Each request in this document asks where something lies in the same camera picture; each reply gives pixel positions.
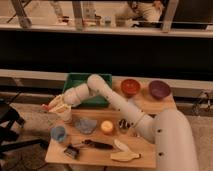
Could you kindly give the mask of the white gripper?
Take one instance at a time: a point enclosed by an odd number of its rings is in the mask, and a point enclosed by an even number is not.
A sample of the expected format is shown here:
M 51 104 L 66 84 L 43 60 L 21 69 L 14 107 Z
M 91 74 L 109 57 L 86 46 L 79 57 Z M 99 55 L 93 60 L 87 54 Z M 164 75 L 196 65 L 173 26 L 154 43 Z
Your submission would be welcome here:
M 48 108 L 51 109 L 50 112 L 52 113 L 63 113 L 67 109 L 69 109 L 69 106 L 75 105 L 75 93 L 74 91 L 66 91 L 63 96 L 57 95 L 54 99 L 52 99 L 49 104 Z

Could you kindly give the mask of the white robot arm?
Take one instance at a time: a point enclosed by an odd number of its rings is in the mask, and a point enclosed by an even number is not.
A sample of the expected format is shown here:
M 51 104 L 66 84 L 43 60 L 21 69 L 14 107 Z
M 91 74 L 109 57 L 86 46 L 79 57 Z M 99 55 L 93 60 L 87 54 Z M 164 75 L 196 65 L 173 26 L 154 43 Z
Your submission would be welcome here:
M 71 109 L 95 96 L 105 98 L 148 142 L 156 145 L 157 171 L 199 171 L 193 132 L 186 116 L 177 109 L 164 109 L 154 118 L 116 93 L 98 74 L 85 83 L 57 95 L 48 110 L 69 121 Z

